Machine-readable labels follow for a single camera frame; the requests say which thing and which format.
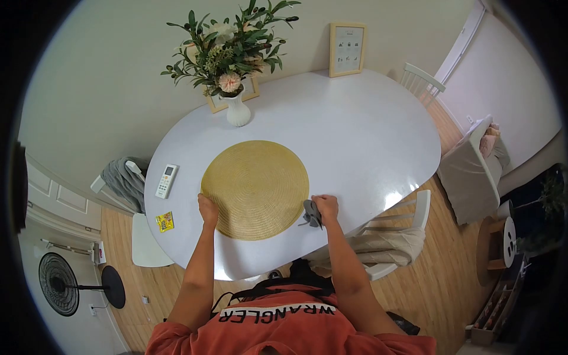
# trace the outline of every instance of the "oval table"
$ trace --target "oval table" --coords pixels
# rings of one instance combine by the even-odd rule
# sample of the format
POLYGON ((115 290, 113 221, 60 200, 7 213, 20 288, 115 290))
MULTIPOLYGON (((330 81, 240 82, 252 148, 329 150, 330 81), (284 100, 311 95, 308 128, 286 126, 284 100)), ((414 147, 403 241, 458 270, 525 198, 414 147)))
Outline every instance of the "oval table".
MULTIPOLYGON (((148 224, 183 268, 203 225, 197 204, 203 173, 236 143, 269 140, 291 149, 306 167, 310 196, 337 196, 346 233, 416 190, 440 162, 440 138, 424 106, 371 70, 336 78, 322 70, 271 81, 246 105, 252 118, 240 128, 227 122, 224 110, 195 109, 172 127, 152 157, 144 194, 148 224), (168 199, 161 199, 155 193, 166 164, 179 169, 168 199), (160 233, 155 217, 169 211, 174 229, 160 233)), ((259 275, 327 244, 325 229, 298 226, 302 222, 300 217, 279 235, 256 241, 215 231, 215 279, 259 275)))

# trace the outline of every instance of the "picture frame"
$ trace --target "picture frame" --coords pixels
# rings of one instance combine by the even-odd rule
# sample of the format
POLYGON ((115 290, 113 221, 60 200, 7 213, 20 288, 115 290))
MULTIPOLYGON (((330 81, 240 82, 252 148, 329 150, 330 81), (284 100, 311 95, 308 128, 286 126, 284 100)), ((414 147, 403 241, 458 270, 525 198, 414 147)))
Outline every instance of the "picture frame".
MULTIPOLYGON (((243 101, 260 96, 260 92, 258 90, 258 81, 256 77, 243 79, 243 85, 245 86, 243 101)), ((211 109, 211 113, 213 114, 229 107, 229 105, 223 102, 221 96, 219 95, 215 95, 214 97, 207 96, 207 103, 209 104, 209 108, 211 109)))
POLYGON ((356 22, 329 24, 329 77, 363 71, 367 48, 367 25, 356 22))

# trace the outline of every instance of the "vase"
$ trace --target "vase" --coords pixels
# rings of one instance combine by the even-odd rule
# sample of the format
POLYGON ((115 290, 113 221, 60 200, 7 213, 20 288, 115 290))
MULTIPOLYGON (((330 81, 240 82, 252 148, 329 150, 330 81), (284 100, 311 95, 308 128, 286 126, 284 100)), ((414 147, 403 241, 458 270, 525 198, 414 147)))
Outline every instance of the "vase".
POLYGON ((227 121, 235 127, 241 127, 247 124, 250 119, 250 109, 243 104, 243 89, 235 97, 223 97, 223 100, 229 105, 227 110, 227 121))
POLYGON ((513 203, 511 200, 507 200, 497 208, 497 219, 503 220, 507 219, 507 217, 513 217, 513 203))

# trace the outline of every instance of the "potted plant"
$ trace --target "potted plant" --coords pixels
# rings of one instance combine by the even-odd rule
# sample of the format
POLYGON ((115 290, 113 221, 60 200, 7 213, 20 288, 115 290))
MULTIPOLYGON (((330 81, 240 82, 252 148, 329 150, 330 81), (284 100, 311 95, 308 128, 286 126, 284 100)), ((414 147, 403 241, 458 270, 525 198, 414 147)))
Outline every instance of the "potted plant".
POLYGON ((545 180, 542 182, 539 198, 516 207, 513 206, 511 200, 507 200, 497 209, 497 217, 499 219, 505 219, 508 216, 513 217, 516 210, 534 203, 542 204, 547 219, 551 218, 555 213, 564 211, 565 206, 568 204, 568 192, 564 189, 564 183, 556 179, 554 174, 547 173, 545 180))
POLYGON ((275 37, 272 23, 297 21, 297 16, 279 17, 276 12, 284 7, 293 7, 299 1, 280 1, 274 7, 268 0, 268 7, 255 6, 256 0, 250 0, 236 21, 230 24, 230 18, 220 23, 210 20, 209 14, 200 21, 195 20, 193 10, 183 26, 167 22, 169 26, 183 28, 190 38, 177 47, 173 57, 181 56, 174 65, 167 65, 161 75, 169 75, 177 85, 185 77, 190 77, 193 87, 205 85, 203 95, 220 95, 227 101, 229 109, 227 120, 234 126, 243 126, 250 119, 250 110, 242 102, 244 86, 242 80, 261 74, 266 66, 274 72, 276 65, 282 70, 282 60, 278 51, 284 38, 275 37))

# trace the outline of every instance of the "hand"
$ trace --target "hand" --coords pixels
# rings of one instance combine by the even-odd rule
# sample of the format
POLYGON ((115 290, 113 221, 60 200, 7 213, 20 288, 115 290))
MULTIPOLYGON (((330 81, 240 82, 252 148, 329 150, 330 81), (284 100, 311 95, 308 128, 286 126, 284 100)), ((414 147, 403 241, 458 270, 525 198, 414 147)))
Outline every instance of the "hand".
POLYGON ((219 218, 219 206, 203 194, 197 195, 197 202, 199 203, 199 213, 203 218, 203 226, 215 228, 219 218))
POLYGON ((339 212, 337 197, 331 195, 319 195, 312 196, 312 200, 316 203, 318 211, 321 213, 321 222, 323 225, 337 222, 337 213, 339 212))

